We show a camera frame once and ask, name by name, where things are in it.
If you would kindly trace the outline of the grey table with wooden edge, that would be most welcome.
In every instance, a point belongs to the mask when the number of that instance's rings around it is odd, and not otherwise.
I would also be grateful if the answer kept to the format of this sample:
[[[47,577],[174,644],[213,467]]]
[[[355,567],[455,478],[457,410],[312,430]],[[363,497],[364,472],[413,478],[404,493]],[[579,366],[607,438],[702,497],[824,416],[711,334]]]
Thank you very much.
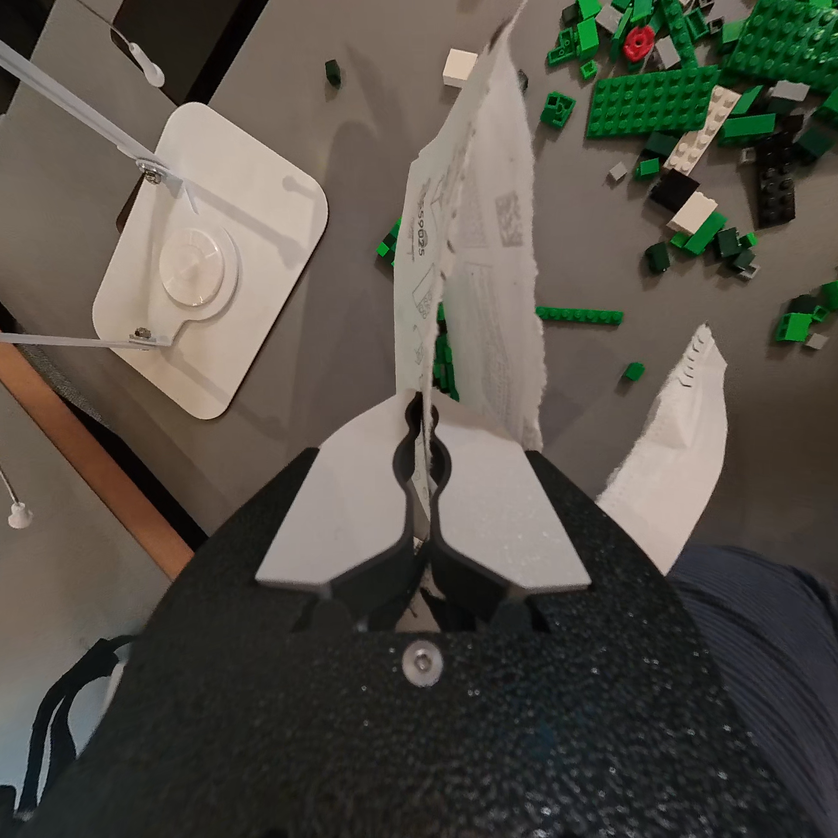
[[[2,821],[84,750],[194,551],[68,404],[2,343]]]

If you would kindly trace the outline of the long black plate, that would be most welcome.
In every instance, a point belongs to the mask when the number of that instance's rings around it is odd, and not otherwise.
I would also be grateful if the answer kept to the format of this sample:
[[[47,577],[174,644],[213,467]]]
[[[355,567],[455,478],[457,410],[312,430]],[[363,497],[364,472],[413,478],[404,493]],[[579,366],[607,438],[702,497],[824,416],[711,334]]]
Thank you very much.
[[[795,219],[793,133],[780,131],[755,148],[757,226],[765,229]]]

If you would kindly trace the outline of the long narrow green plate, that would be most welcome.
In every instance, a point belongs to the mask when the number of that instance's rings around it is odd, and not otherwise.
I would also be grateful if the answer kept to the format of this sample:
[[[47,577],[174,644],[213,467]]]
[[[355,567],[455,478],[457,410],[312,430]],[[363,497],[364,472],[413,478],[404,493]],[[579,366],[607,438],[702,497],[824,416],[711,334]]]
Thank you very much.
[[[562,323],[582,323],[597,326],[619,326],[624,314],[619,310],[607,309],[569,309],[537,306],[536,316],[542,321]]]

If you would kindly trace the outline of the person's blue ribbed sweater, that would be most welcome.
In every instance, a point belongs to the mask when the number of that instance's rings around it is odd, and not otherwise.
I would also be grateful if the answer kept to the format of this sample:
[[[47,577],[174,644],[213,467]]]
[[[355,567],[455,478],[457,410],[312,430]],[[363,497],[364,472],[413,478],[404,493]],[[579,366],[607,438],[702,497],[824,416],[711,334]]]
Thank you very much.
[[[695,543],[667,578],[766,762],[836,836],[836,589],[750,550]]]

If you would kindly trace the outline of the long white plate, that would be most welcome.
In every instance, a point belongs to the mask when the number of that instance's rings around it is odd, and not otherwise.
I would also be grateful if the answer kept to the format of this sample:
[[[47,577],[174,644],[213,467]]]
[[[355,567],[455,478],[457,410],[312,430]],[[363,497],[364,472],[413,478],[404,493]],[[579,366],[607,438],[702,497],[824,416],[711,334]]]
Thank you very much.
[[[741,94],[723,86],[714,86],[702,127],[686,132],[663,163],[663,170],[689,175],[711,145],[721,126],[737,105]]]

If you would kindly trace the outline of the curved row of green bricks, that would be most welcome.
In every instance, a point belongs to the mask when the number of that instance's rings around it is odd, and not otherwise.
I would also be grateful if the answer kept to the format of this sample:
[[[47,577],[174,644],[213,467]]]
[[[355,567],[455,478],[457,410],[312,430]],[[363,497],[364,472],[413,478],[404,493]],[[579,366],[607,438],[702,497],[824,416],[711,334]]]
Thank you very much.
[[[824,331],[837,314],[837,280],[792,298],[774,332],[776,343],[799,344],[803,349],[822,350],[829,341]]]

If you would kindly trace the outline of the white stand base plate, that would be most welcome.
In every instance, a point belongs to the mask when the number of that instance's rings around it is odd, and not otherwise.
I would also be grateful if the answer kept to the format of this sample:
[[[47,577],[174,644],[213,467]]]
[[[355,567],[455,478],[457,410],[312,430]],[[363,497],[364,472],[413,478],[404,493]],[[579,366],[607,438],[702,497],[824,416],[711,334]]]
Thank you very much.
[[[1,44],[2,68],[110,141],[143,177],[92,306],[93,339],[200,420],[229,407],[325,231],[319,183],[210,107],[189,102],[150,151]]]

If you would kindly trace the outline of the large green studded plate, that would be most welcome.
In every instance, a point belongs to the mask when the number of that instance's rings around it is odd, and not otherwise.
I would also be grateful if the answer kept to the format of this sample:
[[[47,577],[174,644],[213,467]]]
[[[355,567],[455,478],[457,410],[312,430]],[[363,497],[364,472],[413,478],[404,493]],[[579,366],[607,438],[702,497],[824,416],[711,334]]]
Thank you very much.
[[[696,131],[704,126],[720,72],[711,65],[600,79],[592,91],[586,138]]]
[[[829,95],[837,86],[836,8],[803,1],[758,1],[724,72],[734,78],[785,79]]]

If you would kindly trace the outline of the white printed paper bag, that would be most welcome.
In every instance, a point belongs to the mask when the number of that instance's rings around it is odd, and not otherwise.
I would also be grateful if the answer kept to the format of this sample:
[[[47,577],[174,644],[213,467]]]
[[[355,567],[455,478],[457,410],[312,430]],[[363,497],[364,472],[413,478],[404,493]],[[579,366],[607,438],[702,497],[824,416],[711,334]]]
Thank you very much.
[[[544,445],[535,157],[509,43],[525,5],[497,27],[407,176],[394,272],[395,389],[422,394],[424,461],[418,472],[433,493],[439,419],[486,426],[518,443],[526,456]],[[440,302],[459,402],[433,387]],[[427,548],[433,574],[432,541]],[[501,603],[454,603],[436,590],[443,599],[429,608],[443,631],[489,624]]]

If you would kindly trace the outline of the pile of green bricks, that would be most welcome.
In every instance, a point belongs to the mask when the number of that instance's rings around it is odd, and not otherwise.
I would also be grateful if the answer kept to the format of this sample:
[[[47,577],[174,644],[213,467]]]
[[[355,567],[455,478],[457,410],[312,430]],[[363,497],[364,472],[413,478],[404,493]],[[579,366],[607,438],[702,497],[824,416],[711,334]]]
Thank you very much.
[[[759,230],[767,230],[790,222],[765,229],[757,226],[755,148],[780,131],[793,133],[796,215],[798,173],[820,162],[836,147],[836,88],[824,95],[807,85],[785,79],[734,78],[724,72],[724,63],[756,3],[749,2],[749,13],[745,17],[728,18],[712,15],[717,10],[717,2],[572,2],[561,13],[561,26],[556,42],[546,56],[546,68],[556,69],[575,60],[581,79],[593,81],[595,85],[600,79],[614,76],[718,66],[721,72],[717,86],[738,92],[741,98],[707,152],[712,148],[736,151],[738,165],[751,167],[755,189],[754,224]],[[630,65],[622,52],[623,38],[631,28],[644,25],[655,29],[655,45],[642,62]],[[663,176],[663,163],[684,134],[655,131],[648,135],[587,140],[643,139],[644,147],[634,164],[632,177],[635,181],[650,183],[650,190]],[[707,152],[689,174],[693,179],[694,171]],[[718,205],[695,235],[673,230],[670,244],[699,256],[711,246],[719,231],[731,227]]]

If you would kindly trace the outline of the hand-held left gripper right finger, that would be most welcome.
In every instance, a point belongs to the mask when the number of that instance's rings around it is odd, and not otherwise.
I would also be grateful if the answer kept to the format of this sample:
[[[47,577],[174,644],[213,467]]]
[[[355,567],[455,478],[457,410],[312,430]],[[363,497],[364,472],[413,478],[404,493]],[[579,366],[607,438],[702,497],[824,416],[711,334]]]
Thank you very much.
[[[433,578],[454,603],[583,591],[591,577],[523,448],[465,420],[433,434]]]

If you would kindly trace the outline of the grey desk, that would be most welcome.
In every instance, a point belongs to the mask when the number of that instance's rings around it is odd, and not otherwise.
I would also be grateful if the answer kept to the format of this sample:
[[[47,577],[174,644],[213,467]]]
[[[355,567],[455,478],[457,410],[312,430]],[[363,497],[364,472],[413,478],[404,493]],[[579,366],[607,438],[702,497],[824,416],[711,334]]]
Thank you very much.
[[[607,173],[642,139],[587,142],[592,85],[544,59],[568,2],[529,2],[511,42],[529,76],[539,304],[618,309],[615,330],[546,328],[544,454],[595,497],[634,444],[694,329],[728,362],[725,467],[694,537],[836,579],[836,320],[810,352],[773,341],[788,302],[836,271],[836,149],[797,176],[796,217],[759,232],[755,278],[713,252],[649,275],[667,216]],[[327,229],[228,411],[188,416],[109,351],[57,366],[196,526],[210,535],[307,446],[395,389],[392,273],[374,249],[402,211],[410,163],[456,99],[450,48],[479,51],[518,2],[268,2],[215,90],[221,115],[312,175]],[[338,61],[340,89],[325,76]],[[554,90],[577,99],[539,122]],[[33,333],[88,336],[138,175],[94,131],[19,87],[2,120],[2,304]],[[622,376],[645,365],[637,382]]]

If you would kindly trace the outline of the small black plate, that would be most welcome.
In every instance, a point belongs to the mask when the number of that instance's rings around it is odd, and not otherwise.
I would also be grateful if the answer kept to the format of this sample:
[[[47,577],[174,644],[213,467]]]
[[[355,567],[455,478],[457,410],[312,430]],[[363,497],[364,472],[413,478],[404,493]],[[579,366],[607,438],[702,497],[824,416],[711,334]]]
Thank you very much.
[[[699,183],[689,175],[669,169],[665,170],[663,176],[650,189],[648,199],[676,214],[698,188]]]

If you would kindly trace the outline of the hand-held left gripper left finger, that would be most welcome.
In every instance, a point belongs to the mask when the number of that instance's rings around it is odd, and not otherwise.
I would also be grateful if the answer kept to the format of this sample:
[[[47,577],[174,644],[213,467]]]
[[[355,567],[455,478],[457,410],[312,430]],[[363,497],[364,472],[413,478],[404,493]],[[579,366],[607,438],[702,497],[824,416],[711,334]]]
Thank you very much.
[[[256,573],[325,598],[394,598],[416,571],[409,484],[421,394],[404,391],[320,446]]]

